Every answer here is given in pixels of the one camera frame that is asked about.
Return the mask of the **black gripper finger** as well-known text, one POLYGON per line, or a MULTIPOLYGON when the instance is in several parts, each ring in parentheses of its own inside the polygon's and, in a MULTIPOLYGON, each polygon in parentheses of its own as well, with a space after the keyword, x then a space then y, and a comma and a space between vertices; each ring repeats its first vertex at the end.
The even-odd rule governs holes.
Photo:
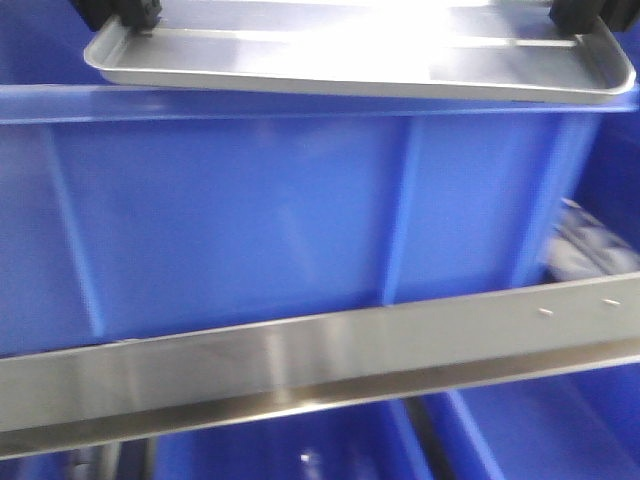
POLYGON ((567 35, 588 34, 598 20, 611 32, 626 32, 639 21, 639 0, 554 0, 549 18, 567 35))
POLYGON ((114 16, 125 27, 152 29, 162 12, 160 0, 70 0, 69 3, 92 32, 99 31, 114 16))

